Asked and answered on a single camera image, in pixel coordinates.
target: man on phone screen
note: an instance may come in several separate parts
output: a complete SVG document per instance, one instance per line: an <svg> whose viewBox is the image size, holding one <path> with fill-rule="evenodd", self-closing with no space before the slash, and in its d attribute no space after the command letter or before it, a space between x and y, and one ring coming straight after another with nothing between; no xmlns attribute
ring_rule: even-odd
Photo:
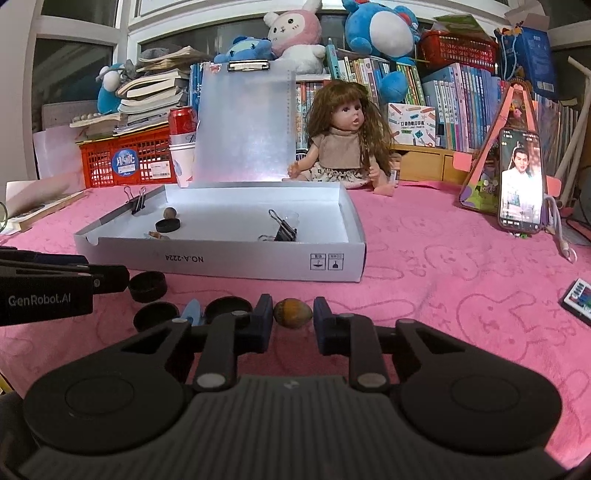
<svg viewBox="0 0 591 480"><path fill-rule="evenodd" d="M501 173L501 218L539 224L543 186L528 150L517 142L509 167Z"/></svg>

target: clipboard clip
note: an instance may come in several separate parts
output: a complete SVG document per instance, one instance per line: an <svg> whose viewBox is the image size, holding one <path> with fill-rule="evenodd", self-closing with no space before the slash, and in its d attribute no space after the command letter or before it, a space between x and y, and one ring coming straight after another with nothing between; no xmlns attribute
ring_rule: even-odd
<svg viewBox="0 0 591 480"><path fill-rule="evenodd" d="M269 68L271 68L269 60L243 60L228 63L229 72L258 72L269 70Z"/></svg>

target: phone stand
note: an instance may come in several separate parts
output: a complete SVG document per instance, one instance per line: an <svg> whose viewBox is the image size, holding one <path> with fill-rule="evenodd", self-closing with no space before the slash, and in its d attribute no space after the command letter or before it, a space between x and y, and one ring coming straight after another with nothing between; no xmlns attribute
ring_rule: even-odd
<svg viewBox="0 0 591 480"><path fill-rule="evenodd" d="M478 156L457 152L453 166L469 171L462 191L460 204L469 210L496 215L498 213L499 154L498 137L502 128L518 128L538 132L535 110L527 88L516 82L505 91L495 122L486 136ZM545 191L552 196L560 194L560 180L546 177ZM548 212L542 210L542 223L547 224Z"/></svg>

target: pink tablecloth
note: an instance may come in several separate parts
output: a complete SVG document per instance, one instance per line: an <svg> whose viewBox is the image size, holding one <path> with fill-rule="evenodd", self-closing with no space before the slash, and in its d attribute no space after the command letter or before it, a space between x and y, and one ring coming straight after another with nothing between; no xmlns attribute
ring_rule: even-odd
<svg viewBox="0 0 591 480"><path fill-rule="evenodd" d="M591 329L558 299L576 279L591 280L591 251L569 264L553 239L499 231L494 218L461 210L455 195L400 187L393 198L352 192L368 240L360 284L314 284L168 275L165 299L182 309L233 294L256 302L327 298L335 312L357 312L377 325L420 320L536 370L556 385L563 415L548 451L565 466L591 450ZM51 253L75 253L72 234L125 201L123 190L92 190L77 203L4 240ZM134 334L139 304L129 292L95 298L93 315L0 329L0 370L21 394L51 369ZM346 360L317 353L312 327L274 329L269 352L241 358L242 373L346 374Z"/></svg>

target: cardboard box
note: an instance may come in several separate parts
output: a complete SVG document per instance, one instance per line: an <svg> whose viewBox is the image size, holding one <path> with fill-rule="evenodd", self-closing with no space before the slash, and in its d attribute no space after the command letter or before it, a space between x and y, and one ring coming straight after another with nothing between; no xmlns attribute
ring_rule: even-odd
<svg viewBox="0 0 591 480"><path fill-rule="evenodd" d="M430 106L389 103L388 125L392 139L401 145L435 147L435 109Z"/></svg>
<svg viewBox="0 0 591 480"><path fill-rule="evenodd" d="M505 18L511 25L521 23L521 34L516 38L502 37L501 54L506 57L508 69L514 65L515 75L530 82L535 93L556 100L556 74L547 33L550 17L546 16L538 1L529 0L508 11Z"/></svg>
<svg viewBox="0 0 591 480"><path fill-rule="evenodd" d="M181 228L167 233L169 239L148 236L167 206L176 209ZM259 240L279 228L269 209L292 221L297 214L296 242ZM366 250L345 188L319 182L166 185L146 194L145 208L135 216L126 203L74 240L92 264L264 280L357 282Z"/></svg>

